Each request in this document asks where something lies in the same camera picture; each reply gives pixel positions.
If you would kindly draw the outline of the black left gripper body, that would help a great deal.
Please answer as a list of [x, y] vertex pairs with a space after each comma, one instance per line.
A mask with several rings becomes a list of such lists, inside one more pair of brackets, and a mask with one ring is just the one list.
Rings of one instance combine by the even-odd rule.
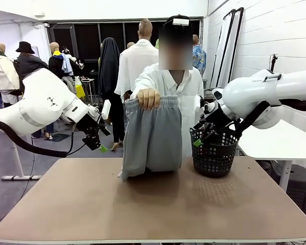
[[101, 120], [93, 119], [91, 116], [84, 116], [76, 123], [76, 128], [85, 134], [85, 138], [99, 139], [99, 130], [104, 127]]

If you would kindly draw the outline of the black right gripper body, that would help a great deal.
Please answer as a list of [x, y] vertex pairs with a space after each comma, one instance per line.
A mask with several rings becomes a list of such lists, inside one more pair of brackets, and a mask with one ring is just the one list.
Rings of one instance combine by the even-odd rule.
[[203, 113], [200, 116], [200, 123], [212, 123], [216, 127], [225, 127], [227, 125], [227, 116], [223, 113], [217, 102], [201, 103]]

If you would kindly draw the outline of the person's right hand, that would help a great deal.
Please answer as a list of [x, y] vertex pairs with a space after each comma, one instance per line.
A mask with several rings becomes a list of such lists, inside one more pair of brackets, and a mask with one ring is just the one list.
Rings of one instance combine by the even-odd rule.
[[139, 101], [140, 107], [142, 107], [144, 110], [151, 110], [159, 107], [161, 96], [158, 90], [146, 88], [139, 90], [136, 98]]

